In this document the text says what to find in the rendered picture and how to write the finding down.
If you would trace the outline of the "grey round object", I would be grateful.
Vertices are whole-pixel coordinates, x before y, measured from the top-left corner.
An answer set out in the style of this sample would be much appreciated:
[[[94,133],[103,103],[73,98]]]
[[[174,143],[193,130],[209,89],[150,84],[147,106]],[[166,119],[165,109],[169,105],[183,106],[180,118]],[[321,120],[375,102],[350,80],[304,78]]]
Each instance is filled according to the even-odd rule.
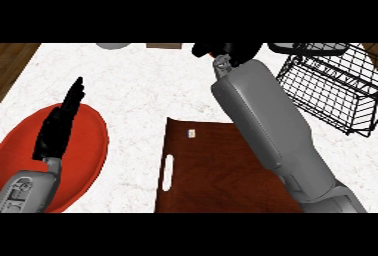
[[[131,43],[96,43],[96,45],[106,50],[116,50],[127,47]]]

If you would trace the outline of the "brown flat object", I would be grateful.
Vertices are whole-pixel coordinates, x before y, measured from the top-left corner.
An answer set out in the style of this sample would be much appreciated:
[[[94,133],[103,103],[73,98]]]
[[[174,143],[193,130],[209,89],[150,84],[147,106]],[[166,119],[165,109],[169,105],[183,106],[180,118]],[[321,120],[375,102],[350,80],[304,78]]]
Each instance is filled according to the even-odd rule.
[[[146,48],[181,49],[181,43],[146,43]]]

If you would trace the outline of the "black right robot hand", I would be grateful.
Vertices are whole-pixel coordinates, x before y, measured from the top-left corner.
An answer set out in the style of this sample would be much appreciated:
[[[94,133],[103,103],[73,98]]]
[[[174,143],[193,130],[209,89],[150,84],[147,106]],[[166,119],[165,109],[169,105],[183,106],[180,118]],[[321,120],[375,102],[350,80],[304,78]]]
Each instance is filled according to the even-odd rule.
[[[261,42],[194,43],[192,47],[192,54],[196,57],[202,57],[205,54],[209,54],[212,57],[227,55],[230,57],[230,66],[236,68],[254,58],[261,45]]]

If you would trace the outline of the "red oval plate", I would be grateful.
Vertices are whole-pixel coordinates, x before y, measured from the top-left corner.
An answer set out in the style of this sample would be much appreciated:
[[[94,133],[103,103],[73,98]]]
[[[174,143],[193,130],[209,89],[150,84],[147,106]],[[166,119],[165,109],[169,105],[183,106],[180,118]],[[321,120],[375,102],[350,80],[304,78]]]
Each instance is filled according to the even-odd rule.
[[[59,104],[54,104],[31,114],[10,130],[0,143],[0,189],[19,170],[47,170],[45,164],[32,159],[32,151],[42,121],[57,106]],[[45,209],[48,213],[63,212],[87,192],[100,174],[107,144],[103,118],[88,105],[81,104],[62,158],[60,184]]]

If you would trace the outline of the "brown wooden tray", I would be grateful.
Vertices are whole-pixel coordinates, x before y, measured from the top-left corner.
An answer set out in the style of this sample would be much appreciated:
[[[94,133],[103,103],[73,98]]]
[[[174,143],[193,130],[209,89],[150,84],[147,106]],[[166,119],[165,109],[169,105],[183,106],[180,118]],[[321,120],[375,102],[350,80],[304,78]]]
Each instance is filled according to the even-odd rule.
[[[230,123],[166,120],[159,169],[171,186],[156,190],[158,213],[298,213],[298,203],[265,170]]]

